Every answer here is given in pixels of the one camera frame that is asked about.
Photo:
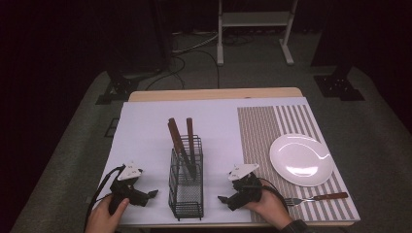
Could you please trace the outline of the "long wooden-handled cutlery piece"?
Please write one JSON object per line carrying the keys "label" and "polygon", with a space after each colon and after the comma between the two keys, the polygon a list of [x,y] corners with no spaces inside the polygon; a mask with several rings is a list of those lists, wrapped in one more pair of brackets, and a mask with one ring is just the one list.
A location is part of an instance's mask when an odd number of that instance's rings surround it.
{"label": "long wooden-handled cutlery piece", "polygon": [[182,140],[182,138],[181,138],[181,135],[180,135],[179,129],[178,129],[178,127],[177,127],[176,121],[175,121],[175,119],[174,119],[173,117],[171,117],[171,118],[168,119],[168,122],[171,122],[172,125],[174,126],[174,130],[175,130],[176,135],[177,135],[177,138],[178,138],[178,144],[179,144],[179,146],[180,146],[180,148],[181,148],[181,154],[179,154],[179,155],[183,158],[183,160],[184,160],[184,162],[185,162],[185,165],[186,165],[186,167],[187,167],[187,169],[188,169],[188,171],[189,171],[190,176],[191,176],[192,179],[195,181],[195,180],[196,180],[196,170],[194,171],[194,170],[191,168],[191,163],[190,163],[190,160],[189,160],[189,156],[188,156],[188,154],[187,154],[187,152],[186,152],[186,149],[185,149],[185,146],[184,146],[184,144],[183,144],[183,140]]}

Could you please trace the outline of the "person's right hand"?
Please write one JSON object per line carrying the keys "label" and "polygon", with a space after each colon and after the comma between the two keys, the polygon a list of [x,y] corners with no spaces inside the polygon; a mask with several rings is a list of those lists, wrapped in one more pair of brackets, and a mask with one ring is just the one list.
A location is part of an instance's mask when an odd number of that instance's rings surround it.
{"label": "person's right hand", "polygon": [[246,208],[260,215],[267,223],[282,230],[292,223],[292,218],[281,200],[271,191],[264,189],[258,202],[250,202]]}

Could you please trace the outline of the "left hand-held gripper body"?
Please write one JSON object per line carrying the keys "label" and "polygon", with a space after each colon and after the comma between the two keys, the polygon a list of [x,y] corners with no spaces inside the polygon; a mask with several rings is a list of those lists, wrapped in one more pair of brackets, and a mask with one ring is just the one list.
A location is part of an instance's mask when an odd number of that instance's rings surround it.
{"label": "left hand-held gripper body", "polygon": [[115,177],[110,190],[113,194],[113,199],[109,206],[109,213],[112,215],[121,200],[130,197],[142,198],[138,190],[134,188],[135,183],[138,181],[142,174],[142,170],[139,169],[133,162],[123,165],[120,168],[120,173]]}

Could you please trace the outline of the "black wire cutlery holder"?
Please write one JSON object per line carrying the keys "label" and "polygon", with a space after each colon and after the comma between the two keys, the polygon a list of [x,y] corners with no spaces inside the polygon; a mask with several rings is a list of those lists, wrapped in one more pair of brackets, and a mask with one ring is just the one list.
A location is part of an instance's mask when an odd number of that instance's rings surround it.
{"label": "black wire cutlery holder", "polygon": [[180,155],[174,150],[171,152],[168,205],[177,220],[204,217],[203,151],[197,135],[193,138],[193,147],[194,174]]}

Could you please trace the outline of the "person's left hand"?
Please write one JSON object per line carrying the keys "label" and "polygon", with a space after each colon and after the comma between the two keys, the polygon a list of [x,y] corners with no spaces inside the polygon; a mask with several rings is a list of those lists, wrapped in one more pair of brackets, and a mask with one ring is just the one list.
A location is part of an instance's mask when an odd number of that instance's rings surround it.
{"label": "person's left hand", "polygon": [[120,201],[116,211],[111,215],[109,206],[113,199],[112,195],[103,198],[99,204],[91,211],[86,222],[84,233],[115,233],[120,219],[125,212],[129,199],[125,198]]}

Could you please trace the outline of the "striped placemat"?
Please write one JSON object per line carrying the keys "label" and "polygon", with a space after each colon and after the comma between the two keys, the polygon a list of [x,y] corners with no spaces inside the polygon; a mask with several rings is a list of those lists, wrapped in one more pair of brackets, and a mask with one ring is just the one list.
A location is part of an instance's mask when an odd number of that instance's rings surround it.
{"label": "striped placemat", "polygon": [[256,174],[275,184],[286,198],[307,198],[347,190],[336,166],[331,177],[317,186],[300,186],[286,181],[273,168],[269,150],[282,135],[301,134],[326,145],[316,120],[307,105],[244,107],[238,110],[244,161],[256,163]]}

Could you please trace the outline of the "black stand base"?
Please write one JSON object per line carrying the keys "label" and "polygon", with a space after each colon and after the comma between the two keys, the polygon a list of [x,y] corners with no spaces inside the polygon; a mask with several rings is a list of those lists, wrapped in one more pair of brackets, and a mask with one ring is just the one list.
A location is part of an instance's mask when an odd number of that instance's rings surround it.
{"label": "black stand base", "polygon": [[134,92],[138,85],[137,78],[127,78],[119,71],[109,70],[107,72],[110,82],[106,90],[96,101],[96,105],[109,105],[113,101],[125,101]]}
{"label": "black stand base", "polygon": [[362,94],[348,80],[351,65],[339,65],[329,75],[318,75],[314,80],[324,97],[337,97],[341,101],[363,101]]}

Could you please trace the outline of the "wooden-handled fork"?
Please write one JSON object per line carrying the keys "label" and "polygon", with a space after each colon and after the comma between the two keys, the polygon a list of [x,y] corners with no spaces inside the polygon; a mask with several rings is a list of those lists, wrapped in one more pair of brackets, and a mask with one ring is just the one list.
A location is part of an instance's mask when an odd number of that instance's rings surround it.
{"label": "wooden-handled fork", "polygon": [[307,198],[286,198],[285,202],[288,206],[297,206],[303,202],[316,202],[322,200],[333,200],[333,199],[345,199],[348,198],[349,194],[347,192],[330,193],[323,195],[316,195]]}

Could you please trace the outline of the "white metal stand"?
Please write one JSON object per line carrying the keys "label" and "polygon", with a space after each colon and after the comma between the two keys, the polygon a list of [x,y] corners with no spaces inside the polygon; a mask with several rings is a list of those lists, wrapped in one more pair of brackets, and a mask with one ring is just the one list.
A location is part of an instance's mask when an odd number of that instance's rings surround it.
{"label": "white metal stand", "polygon": [[225,28],[285,26],[285,34],[284,37],[279,40],[279,44],[287,64],[293,65],[294,61],[288,42],[292,32],[292,24],[298,1],[299,0],[292,0],[291,8],[285,12],[225,13],[223,11],[223,0],[219,0],[217,64],[224,65],[223,30]]}

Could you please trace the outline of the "white table sheet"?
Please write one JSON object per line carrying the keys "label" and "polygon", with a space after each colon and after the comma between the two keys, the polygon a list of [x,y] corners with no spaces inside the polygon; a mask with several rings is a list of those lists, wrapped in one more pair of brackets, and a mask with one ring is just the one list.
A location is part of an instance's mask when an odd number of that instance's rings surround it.
{"label": "white table sheet", "polygon": [[[243,162],[237,109],[306,104],[303,97],[247,98],[224,100],[126,102],[104,171],[133,162],[143,170],[138,190],[156,189],[157,196],[145,207],[129,206],[122,226],[184,224],[241,224],[251,221],[248,210],[231,211],[218,197],[233,193],[228,173]],[[173,143],[167,126],[173,117],[184,134],[186,119],[193,120],[193,131],[201,138],[203,151],[204,217],[178,220],[168,206],[169,167]]]}

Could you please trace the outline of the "white round plate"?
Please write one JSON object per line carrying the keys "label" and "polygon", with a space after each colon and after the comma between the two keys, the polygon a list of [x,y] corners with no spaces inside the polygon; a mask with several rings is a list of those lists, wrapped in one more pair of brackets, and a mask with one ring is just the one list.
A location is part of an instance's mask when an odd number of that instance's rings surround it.
{"label": "white round plate", "polygon": [[334,169],[327,146],[301,134],[286,134],[277,138],[270,147],[269,158],[282,178],[300,186],[323,184]]}

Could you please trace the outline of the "floor outlet box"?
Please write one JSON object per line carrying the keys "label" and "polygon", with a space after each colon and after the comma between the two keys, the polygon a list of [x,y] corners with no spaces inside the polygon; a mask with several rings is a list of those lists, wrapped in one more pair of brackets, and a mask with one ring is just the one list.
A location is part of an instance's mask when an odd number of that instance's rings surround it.
{"label": "floor outlet box", "polygon": [[120,121],[120,119],[118,117],[114,117],[111,120],[111,122],[110,122],[110,124],[109,124],[109,126],[106,129],[105,134],[104,134],[104,136],[106,138],[113,138],[115,136],[119,121]]}

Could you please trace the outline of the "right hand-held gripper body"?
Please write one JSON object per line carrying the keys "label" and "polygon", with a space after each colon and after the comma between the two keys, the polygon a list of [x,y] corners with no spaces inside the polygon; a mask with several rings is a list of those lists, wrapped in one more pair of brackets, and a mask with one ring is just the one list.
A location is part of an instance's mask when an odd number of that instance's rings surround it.
{"label": "right hand-held gripper body", "polygon": [[258,167],[256,163],[234,165],[228,179],[236,193],[229,198],[230,203],[249,203],[260,199],[261,182],[254,173]]}

